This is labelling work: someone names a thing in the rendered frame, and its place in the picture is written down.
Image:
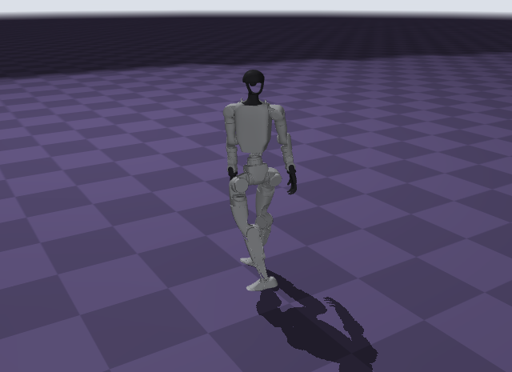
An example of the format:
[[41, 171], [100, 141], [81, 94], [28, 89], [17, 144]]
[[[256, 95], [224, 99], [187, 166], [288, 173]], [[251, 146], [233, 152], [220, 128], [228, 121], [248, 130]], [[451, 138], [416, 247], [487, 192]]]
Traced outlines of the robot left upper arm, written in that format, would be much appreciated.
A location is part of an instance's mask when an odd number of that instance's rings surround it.
[[237, 103], [231, 103], [226, 106], [223, 110], [223, 116], [225, 118], [225, 128], [227, 134], [227, 144], [236, 146], [238, 144], [236, 139], [236, 129], [234, 120], [234, 108]]

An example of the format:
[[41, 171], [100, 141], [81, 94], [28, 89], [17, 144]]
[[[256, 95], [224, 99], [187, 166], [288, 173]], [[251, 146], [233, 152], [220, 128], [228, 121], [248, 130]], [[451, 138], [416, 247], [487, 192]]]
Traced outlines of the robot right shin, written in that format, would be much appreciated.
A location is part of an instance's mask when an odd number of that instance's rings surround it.
[[[269, 213], [268, 213], [269, 214]], [[273, 223], [273, 217], [271, 214], [269, 214], [272, 218], [272, 223]], [[257, 219], [257, 218], [256, 218]], [[255, 225], [258, 226], [256, 220], [255, 220]], [[272, 225], [272, 224], [271, 224]], [[259, 226], [258, 226], [259, 227]], [[260, 228], [260, 227], [259, 227]], [[261, 230], [261, 240], [262, 240], [262, 246], [264, 246], [266, 243], [267, 243], [267, 239], [270, 235], [270, 231], [271, 231], [271, 226], [270, 227], [267, 227], [267, 228], [260, 228]]]

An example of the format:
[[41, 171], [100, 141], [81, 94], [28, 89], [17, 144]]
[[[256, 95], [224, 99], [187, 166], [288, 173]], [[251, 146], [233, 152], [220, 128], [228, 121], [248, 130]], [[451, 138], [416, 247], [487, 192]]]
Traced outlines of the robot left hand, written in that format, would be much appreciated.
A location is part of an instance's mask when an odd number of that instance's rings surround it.
[[235, 173], [234, 173], [234, 170], [233, 170], [233, 168], [232, 168], [232, 167], [229, 167], [229, 168], [228, 168], [228, 175], [230, 176], [230, 180], [231, 180], [232, 178], [234, 178], [237, 174], [238, 174], [238, 172], [235, 172]]

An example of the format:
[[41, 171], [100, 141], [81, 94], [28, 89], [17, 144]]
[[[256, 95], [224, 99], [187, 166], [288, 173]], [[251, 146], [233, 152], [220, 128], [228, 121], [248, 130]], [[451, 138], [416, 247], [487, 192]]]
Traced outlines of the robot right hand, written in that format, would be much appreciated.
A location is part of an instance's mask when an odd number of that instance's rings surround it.
[[290, 190], [287, 191], [288, 194], [294, 194], [297, 191], [297, 179], [295, 175], [296, 170], [294, 169], [293, 165], [289, 165], [289, 171], [287, 173], [290, 175], [290, 180], [288, 181], [287, 185], [291, 183]]

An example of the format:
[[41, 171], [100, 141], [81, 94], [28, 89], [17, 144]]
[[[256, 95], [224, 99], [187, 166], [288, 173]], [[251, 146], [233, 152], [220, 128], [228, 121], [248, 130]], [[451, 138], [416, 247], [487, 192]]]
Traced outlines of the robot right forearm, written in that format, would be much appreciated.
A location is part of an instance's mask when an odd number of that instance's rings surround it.
[[281, 151], [286, 170], [289, 171], [289, 165], [293, 165], [295, 169], [296, 166], [294, 164], [290, 134], [287, 135], [287, 145], [282, 145]]

